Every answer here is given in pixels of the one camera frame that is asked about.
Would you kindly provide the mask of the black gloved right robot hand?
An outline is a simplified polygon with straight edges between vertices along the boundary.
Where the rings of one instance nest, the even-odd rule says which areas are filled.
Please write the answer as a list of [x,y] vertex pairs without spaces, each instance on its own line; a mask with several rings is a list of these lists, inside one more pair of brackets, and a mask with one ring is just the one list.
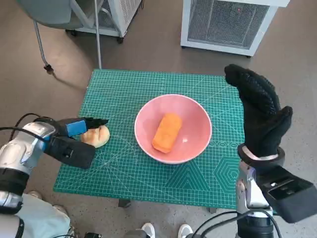
[[235,64],[226,66],[224,72],[243,104],[245,146],[258,158],[276,155],[291,126],[292,107],[281,107],[275,87],[264,76]]

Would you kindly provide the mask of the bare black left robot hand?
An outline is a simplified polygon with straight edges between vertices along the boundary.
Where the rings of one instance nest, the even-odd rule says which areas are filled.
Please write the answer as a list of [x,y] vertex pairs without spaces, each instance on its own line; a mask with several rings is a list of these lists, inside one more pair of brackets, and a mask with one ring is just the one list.
[[107,123],[107,119],[96,119],[92,117],[62,119],[57,121],[59,134],[67,137],[83,134],[89,129],[96,129]]

